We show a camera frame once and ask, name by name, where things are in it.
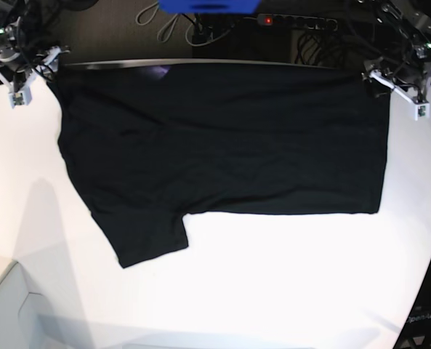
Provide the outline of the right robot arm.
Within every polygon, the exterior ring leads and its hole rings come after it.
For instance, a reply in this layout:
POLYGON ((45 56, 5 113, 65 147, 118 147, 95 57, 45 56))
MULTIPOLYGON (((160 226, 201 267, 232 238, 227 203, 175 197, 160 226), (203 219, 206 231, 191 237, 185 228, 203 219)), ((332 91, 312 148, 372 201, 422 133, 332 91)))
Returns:
POLYGON ((36 78, 53 83, 69 48, 47 41, 39 1, 0 1, 0 85, 12 108, 29 105, 36 78))

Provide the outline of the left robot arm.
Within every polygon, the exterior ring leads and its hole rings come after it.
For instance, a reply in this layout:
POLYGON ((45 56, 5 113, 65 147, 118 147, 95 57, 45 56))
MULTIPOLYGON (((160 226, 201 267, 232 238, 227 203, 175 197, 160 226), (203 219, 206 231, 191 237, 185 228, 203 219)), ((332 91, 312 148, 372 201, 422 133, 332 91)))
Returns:
POLYGON ((401 59, 380 56, 364 63, 363 80, 381 84, 402 97, 414 120, 430 117, 427 100, 431 87, 431 18, 413 1, 374 1, 377 20, 401 35, 401 59))

